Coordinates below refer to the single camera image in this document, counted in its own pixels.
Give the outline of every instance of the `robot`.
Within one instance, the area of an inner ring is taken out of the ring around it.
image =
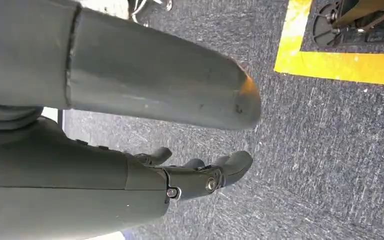
[[[87,239],[240,180],[246,151],[163,166],[69,139],[43,107],[241,130],[260,93],[232,59],[70,0],[0,0],[0,240]]]
[[[384,44],[384,0],[334,0],[314,17],[312,38],[321,48]]]

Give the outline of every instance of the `robotic hand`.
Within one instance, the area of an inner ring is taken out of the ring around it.
[[[66,137],[43,107],[238,130],[259,91],[230,58],[68,0],[0,0],[0,240],[87,239],[238,181],[244,151],[161,166]]]

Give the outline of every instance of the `yellow line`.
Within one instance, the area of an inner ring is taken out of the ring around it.
[[[312,0],[290,0],[274,70],[384,85],[384,54],[300,51]]]

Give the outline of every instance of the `metal screw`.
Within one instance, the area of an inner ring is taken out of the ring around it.
[[[176,188],[169,188],[167,190],[167,197],[173,199],[178,195],[178,190]]]
[[[217,186],[217,182],[214,179],[214,177],[208,178],[208,181],[206,182],[206,190],[209,193],[212,193],[212,192],[214,192],[214,190],[216,190],[216,186]]]
[[[338,14],[335,11],[332,11],[330,14],[325,15],[326,20],[329,24],[332,24],[336,21]]]

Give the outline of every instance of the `metal stand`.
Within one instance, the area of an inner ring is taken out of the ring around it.
[[[342,0],[324,6],[313,22],[320,47],[384,44],[384,0]]]

